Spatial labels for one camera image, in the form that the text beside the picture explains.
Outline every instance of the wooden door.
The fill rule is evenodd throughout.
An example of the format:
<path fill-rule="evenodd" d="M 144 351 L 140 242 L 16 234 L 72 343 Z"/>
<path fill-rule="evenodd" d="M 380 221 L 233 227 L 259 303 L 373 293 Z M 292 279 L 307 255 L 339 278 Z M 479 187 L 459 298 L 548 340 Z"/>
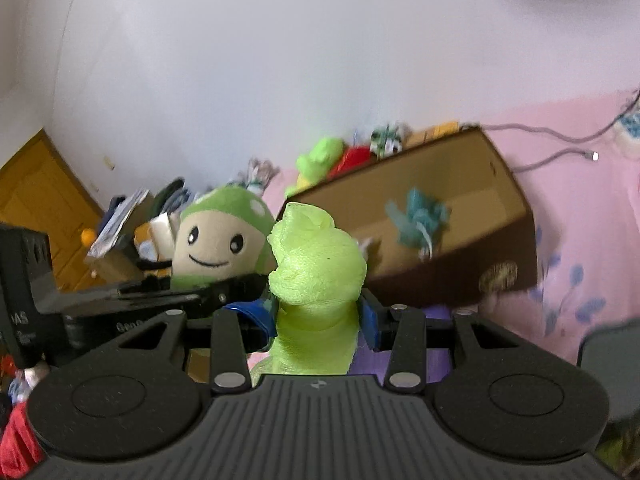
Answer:
<path fill-rule="evenodd" d="M 44 132 L 0 169 L 0 221 L 49 235 L 59 290 L 71 292 L 103 283 L 84 264 L 85 228 L 101 217 Z"/>

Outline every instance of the red cloth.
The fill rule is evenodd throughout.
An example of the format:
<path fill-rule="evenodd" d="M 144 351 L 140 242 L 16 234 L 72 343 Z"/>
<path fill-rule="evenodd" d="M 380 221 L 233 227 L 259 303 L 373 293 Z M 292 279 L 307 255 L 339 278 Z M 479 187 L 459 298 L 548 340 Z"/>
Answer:
<path fill-rule="evenodd" d="M 0 442 L 0 470 L 5 478 L 22 478 L 39 462 L 44 452 L 27 420 L 26 402 L 14 406 Z"/>

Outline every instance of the purple object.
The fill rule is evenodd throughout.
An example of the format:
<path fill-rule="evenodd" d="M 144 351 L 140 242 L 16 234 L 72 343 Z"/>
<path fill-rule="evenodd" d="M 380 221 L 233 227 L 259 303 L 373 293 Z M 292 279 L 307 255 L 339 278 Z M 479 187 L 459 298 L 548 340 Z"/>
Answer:
<path fill-rule="evenodd" d="M 450 319 L 451 312 L 445 305 L 428 306 L 422 310 L 431 319 Z M 362 333 L 358 334 L 358 347 L 348 375 L 375 374 L 380 384 L 385 379 L 386 366 L 389 364 L 391 351 L 374 352 L 364 341 Z M 451 357 L 447 349 L 427 350 L 427 382 L 437 383 L 451 371 Z"/>

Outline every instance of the yellow-green plush toy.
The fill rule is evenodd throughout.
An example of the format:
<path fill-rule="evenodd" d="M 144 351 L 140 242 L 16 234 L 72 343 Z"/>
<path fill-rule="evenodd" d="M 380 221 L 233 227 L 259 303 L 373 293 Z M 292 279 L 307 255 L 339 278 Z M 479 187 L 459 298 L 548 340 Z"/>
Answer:
<path fill-rule="evenodd" d="M 268 274 L 274 267 L 267 243 L 273 224 L 266 204 L 243 187 L 220 187 L 196 200 L 180 215 L 172 287 Z"/>
<path fill-rule="evenodd" d="M 269 274 L 278 298 L 278 337 L 261 374 L 346 374 L 356 350 L 356 300 L 367 263 L 356 240 L 337 229 L 326 211 L 290 202 L 268 237 L 278 268 Z"/>
<path fill-rule="evenodd" d="M 305 155 L 300 155 L 296 168 L 300 174 L 295 186 L 286 189 L 285 194 L 294 195 L 308 187 L 318 184 L 344 153 L 344 141 L 335 137 L 320 139 L 314 148 Z"/>

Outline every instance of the green plush toy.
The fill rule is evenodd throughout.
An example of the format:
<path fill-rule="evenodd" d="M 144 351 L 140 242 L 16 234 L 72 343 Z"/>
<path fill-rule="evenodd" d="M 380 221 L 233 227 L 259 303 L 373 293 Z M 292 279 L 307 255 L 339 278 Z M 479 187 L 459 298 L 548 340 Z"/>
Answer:
<path fill-rule="evenodd" d="M 289 197 L 318 184 L 340 160 L 344 148 L 342 139 L 324 137 L 308 154 L 300 155 L 296 161 L 296 168 L 300 172 L 298 180 L 295 186 L 289 186 L 285 190 L 286 196 Z"/>
<path fill-rule="evenodd" d="M 266 204 L 239 186 L 213 190 L 180 215 L 172 287 L 187 288 L 274 268 Z"/>

